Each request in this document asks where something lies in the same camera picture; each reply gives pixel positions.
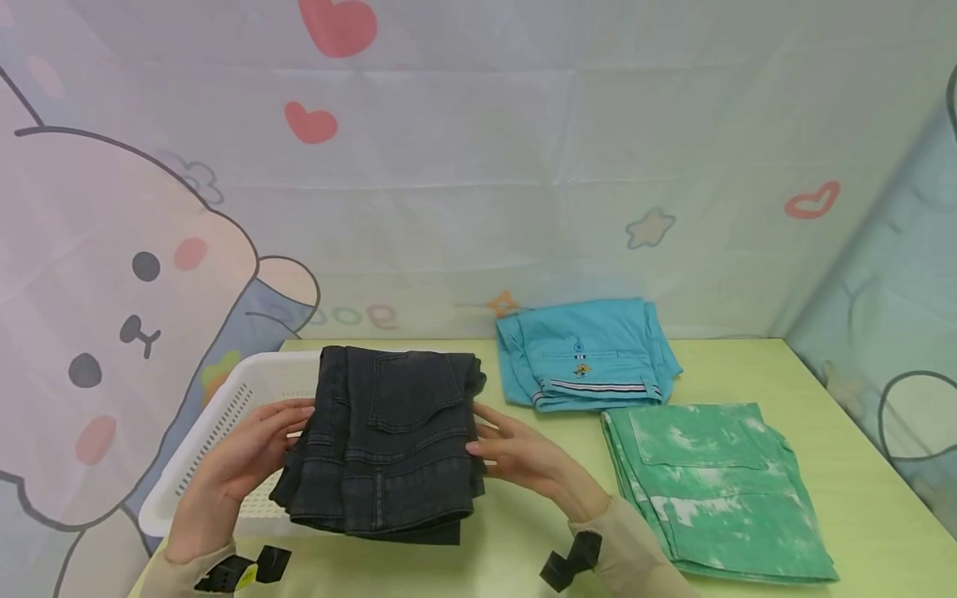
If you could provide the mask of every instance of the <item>black jeans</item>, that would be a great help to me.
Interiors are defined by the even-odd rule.
[[[293,523],[394,542],[458,544],[484,494],[472,401],[485,385],[471,354],[329,346],[316,411],[270,498]]]

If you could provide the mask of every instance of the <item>green tie-dye pants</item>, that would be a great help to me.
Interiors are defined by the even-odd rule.
[[[757,405],[602,413],[618,489],[688,573],[777,584],[837,580],[788,441]]]

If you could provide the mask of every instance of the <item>folded clothing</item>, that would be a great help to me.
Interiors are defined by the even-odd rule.
[[[664,403],[681,373],[654,303],[602,299],[498,321],[505,398],[539,411]]]
[[[471,354],[329,346],[316,411],[270,494],[293,523],[375,540],[458,544],[484,493]]]
[[[836,581],[788,441],[757,405],[609,410],[618,490],[689,573],[776,584]]]

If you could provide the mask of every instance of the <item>folded blue pants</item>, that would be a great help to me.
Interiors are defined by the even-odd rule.
[[[642,299],[556,305],[498,321],[505,399],[539,411],[659,405],[681,373]]]

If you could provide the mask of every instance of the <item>basket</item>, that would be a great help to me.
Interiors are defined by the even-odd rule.
[[[244,359],[230,373],[200,413],[183,443],[153,486],[140,510],[140,527],[154,537],[169,533],[180,497],[203,457],[242,418],[255,408],[283,399],[314,397],[321,351],[259,353]],[[279,472],[270,476],[243,501],[236,523],[237,536],[303,536],[321,534],[294,525],[269,500]]]

